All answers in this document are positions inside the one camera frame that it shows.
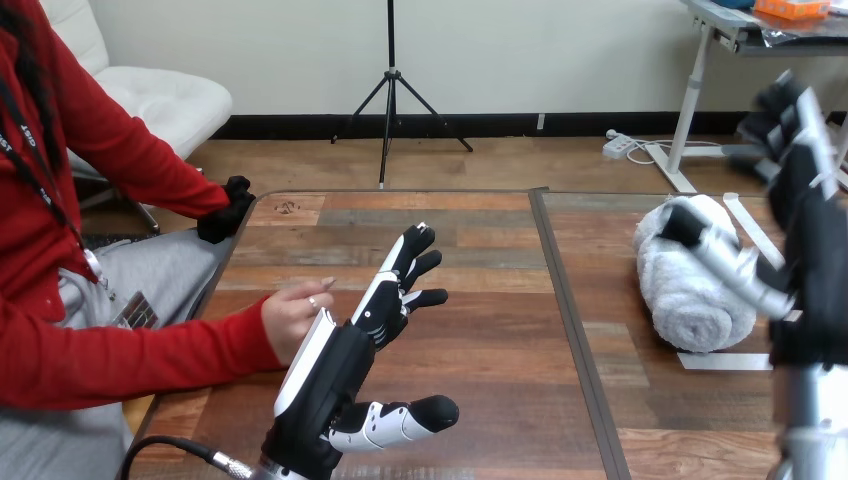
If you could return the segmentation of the person's hand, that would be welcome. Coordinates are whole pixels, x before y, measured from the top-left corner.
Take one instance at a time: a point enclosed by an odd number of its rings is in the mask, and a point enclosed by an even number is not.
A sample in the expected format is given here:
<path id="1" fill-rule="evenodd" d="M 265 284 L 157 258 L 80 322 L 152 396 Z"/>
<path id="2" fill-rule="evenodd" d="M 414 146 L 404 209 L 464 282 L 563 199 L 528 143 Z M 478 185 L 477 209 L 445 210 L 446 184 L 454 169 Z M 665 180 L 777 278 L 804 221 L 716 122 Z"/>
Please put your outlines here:
<path id="1" fill-rule="evenodd" d="M 272 350 L 283 367 L 288 367 L 321 309 L 334 304 L 330 289 L 335 277 L 306 282 L 280 290 L 261 306 L 262 324 Z"/>
<path id="2" fill-rule="evenodd" d="M 233 236 L 240 228 L 256 196 L 250 192 L 251 182 L 244 176 L 231 176 L 223 186 L 229 205 L 204 215 L 197 221 L 201 240 L 218 244 Z"/>

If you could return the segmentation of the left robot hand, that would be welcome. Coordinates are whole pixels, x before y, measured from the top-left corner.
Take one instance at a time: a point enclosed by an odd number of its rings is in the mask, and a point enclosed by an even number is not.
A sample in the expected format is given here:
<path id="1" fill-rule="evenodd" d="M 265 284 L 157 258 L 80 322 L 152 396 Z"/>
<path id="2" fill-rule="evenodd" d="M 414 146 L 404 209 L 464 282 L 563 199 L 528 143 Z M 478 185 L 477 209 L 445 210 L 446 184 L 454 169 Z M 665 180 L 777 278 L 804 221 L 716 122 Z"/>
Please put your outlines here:
<path id="1" fill-rule="evenodd" d="M 345 454 L 405 445 L 454 426 L 457 404 L 444 395 L 411 402 L 359 402 L 378 351 L 406 328 L 411 312 L 444 304 L 444 289 L 415 290 L 441 263 L 425 223 L 398 237 L 351 317 L 321 309 L 274 403 L 274 423 L 254 479 L 328 479 Z"/>

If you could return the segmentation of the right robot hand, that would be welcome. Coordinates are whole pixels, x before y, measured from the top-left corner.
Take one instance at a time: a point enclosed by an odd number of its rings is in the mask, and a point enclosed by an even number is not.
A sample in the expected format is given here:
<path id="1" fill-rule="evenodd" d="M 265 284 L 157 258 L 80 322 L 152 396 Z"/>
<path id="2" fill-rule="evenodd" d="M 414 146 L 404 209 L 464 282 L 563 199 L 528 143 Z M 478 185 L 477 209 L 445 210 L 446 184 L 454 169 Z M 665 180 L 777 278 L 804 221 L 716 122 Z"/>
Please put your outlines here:
<path id="1" fill-rule="evenodd" d="M 740 300 L 769 319 L 772 367 L 847 364 L 847 211 L 838 166 L 814 90 L 791 71 L 755 97 L 744 134 L 779 166 L 768 185 L 785 234 L 780 267 L 742 248 L 686 204 L 662 209 L 660 238 L 688 250 Z"/>

